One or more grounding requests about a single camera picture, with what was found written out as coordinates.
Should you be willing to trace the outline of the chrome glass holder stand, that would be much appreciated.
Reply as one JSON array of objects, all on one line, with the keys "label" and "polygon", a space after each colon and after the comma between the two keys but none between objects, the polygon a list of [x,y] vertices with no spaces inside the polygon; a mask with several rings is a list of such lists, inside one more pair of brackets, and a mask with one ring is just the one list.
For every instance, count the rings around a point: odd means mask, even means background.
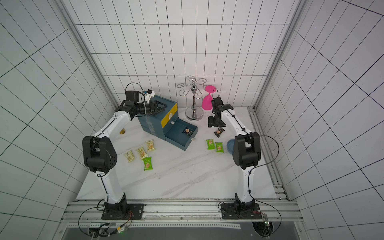
[{"label": "chrome glass holder stand", "polygon": [[197,79],[195,76],[187,76],[184,83],[178,84],[177,88],[180,89],[179,95],[186,97],[189,93],[192,94],[192,106],[187,108],[185,115],[190,121],[199,121],[204,116],[202,107],[197,105],[197,100],[203,97],[202,91],[199,86],[205,86],[207,80],[205,78]]}]

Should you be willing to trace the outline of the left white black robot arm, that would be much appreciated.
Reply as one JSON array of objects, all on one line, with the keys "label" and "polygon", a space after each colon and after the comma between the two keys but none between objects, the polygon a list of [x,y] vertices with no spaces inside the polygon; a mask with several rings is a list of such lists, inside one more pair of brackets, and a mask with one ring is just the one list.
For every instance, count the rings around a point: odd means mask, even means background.
[{"label": "left white black robot arm", "polygon": [[123,101],[100,131],[83,138],[84,163],[96,175],[106,193],[103,220],[125,219],[130,211],[115,170],[118,154],[113,141],[133,118],[155,116],[166,107],[166,104],[156,100],[143,103]]}]

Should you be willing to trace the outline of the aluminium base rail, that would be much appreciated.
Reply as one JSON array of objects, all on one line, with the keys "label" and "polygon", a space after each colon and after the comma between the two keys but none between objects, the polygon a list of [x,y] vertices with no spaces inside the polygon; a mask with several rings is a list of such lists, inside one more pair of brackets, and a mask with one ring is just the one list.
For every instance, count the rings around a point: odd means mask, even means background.
[{"label": "aluminium base rail", "polygon": [[114,231],[144,227],[213,227],[238,229],[240,223],[273,224],[276,229],[283,222],[302,222],[296,202],[262,200],[255,210],[236,213],[233,200],[138,200],[128,201],[126,213],[114,217],[98,201],[78,201],[68,204],[59,225],[60,233],[68,228],[107,228]]}]

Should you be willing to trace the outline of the yellow cookie packet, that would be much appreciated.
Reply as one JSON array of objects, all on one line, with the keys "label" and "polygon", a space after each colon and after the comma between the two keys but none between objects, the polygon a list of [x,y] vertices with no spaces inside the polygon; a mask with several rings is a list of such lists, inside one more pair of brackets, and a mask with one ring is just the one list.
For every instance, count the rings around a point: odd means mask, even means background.
[{"label": "yellow cookie packet", "polygon": [[148,151],[155,151],[154,140],[146,141]]},{"label": "yellow cookie packet", "polygon": [[132,150],[129,150],[128,152],[126,152],[124,156],[126,157],[129,163],[136,159]]},{"label": "yellow cookie packet", "polygon": [[149,155],[147,154],[147,152],[145,151],[143,146],[141,146],[138,149],[136,149],[136,151],[139,154],[139,157],[140,157],[141,160],[149,157]]}]

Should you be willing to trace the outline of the blue ceramic bowl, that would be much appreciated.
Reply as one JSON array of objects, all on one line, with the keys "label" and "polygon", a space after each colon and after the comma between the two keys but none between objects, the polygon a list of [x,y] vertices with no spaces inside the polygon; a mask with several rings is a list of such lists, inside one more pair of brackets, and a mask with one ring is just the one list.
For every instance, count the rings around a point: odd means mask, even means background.
[{"label": "blue ceramic bowl", "polygon": [[227,150],[232,155],[234,150],[235,139],[231,139],[227,142]]}]

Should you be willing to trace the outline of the teal drawer cabinet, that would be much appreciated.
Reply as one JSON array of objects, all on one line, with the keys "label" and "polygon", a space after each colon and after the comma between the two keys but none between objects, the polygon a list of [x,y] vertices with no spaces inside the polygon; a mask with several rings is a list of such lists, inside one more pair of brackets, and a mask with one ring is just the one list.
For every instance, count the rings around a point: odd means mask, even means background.
[{"label": "teal drawer cabinet", "polygon": [[[154,115],[154,116],[144,116],[139,118],[139,122],[143,128],[143,130],[147,133],[150,133],[162,140],[165,139],[165,133],[164,133],[164,128],[162,128],[161,125],[161,120],[163,117],[166,115],[166,112],[170,110],[170,108],[174,105],[177,104],[177,102],[174,102],[172,100],[168,100],[159,96],[155,96],[154,98],[151,99],[151,101],[160,101],[162,103],[165,103],[168,105],[166,110],[162,112],[161,114]],[[172,117],[172,119],[178,118],[179,117],[179,112],[176,116]]]}]

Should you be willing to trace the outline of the teal bottom drawer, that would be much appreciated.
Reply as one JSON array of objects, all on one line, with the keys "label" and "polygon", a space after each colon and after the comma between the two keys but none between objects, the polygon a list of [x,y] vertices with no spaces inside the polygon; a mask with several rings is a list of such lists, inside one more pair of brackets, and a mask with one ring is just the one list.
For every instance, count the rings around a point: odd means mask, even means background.
[{"label": "teal bottom drawer", "polygon": [[[189,128],[194,131],[194,133],[191,136],[188,136],[187,134],[183,133],[183,130],[185,128]],[[188,123],[184,120],[179,119],[178,120],[178,135],[174,140],[168,139],[165,137],[166,142],[182,149],[183,151],[186,151],[189,145],[192,142],[192,139],[196,136],[198,133],[198,126],[192,125],[191,123]]]}]

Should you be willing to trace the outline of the green cookie packet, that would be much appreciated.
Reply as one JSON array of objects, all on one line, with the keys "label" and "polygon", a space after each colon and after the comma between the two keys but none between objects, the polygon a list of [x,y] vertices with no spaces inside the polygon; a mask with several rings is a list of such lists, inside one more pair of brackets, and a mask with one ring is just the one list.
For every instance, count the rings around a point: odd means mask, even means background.
[{"label": "green cookie packet", "polygon": [[216,152],[217,153],[223,153],[224,152],[223,143],[216,143]]},{"label": "green cookie packet", "polygon": [[213,139],[206,140],[206,143],[207,143],[207,149],[208,150],[214,150],[216,148],[215,142]]},{"label": "green cookie packet", "polygon": [[146,157],[143,159],[143,163],[144,163],[144,170],[147,171],[147,170],[152,170],[153,169],[153,166],[152,166],[152,158],[151,157]]}]

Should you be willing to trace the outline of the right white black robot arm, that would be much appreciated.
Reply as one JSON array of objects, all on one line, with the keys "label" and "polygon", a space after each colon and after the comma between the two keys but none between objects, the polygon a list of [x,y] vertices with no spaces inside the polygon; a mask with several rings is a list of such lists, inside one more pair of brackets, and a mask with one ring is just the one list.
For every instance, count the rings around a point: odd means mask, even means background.
[{"label": "right white black robot arm", "polygon": [[208,117],[209,127],[231,129],[234,134],[232,157],[239,167],[239,186],[233,204],[219,204],[223,218],[227,219],[260,219],[259,205],[251,196],[253,186],[253,170],[262,158],[260,135],[252,132],[238,119],[230,104],[213,107],[213,116]]}]

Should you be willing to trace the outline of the pink plastic wine glass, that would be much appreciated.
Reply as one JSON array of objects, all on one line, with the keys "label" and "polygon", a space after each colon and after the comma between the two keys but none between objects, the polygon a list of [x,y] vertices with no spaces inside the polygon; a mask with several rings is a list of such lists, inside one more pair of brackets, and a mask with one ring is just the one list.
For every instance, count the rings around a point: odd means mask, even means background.
[{"label": "pink plastic wine glass", "polygon": [[207,95],[203,99],[202,108],[205,111],[210,111],[213,109],[213,106],[212,106],[213,93],[216,92],[217,89],[215,86],[208,85],[205,87],[205,91],[207,92]]}]

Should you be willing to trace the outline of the yellow top drawer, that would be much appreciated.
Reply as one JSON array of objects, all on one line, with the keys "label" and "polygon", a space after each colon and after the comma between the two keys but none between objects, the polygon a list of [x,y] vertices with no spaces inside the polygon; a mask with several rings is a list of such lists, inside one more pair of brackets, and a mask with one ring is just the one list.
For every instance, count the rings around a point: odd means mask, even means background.
[{"label": "yellow top drawer", "polygon": [[164,128],[168,122],[172,119],[172,117],[178,114],[178,105],[174,104],[169,111],[166,112],[166,115],[161,120],[162,128]]}]

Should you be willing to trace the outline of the black cookie packet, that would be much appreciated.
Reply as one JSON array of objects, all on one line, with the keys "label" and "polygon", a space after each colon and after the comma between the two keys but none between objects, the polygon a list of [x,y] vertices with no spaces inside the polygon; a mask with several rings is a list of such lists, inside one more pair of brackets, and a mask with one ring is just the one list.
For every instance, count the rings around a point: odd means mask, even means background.
[{"label": "black cookie packet", "polygon": [[225,130],[223,128],[218,127],[218,129],[214,131],[214,134],[219,138],[224,131]]},{"label": "black cookie packet", "polygon": [[185,129],[183,130],[183,133],[184,133],[184,134],[187,134],[188,136],[191,136],[191,135],[194,133],[194,131],[191,130],[191,129],[189,129],[189,128],[185,128]]}]

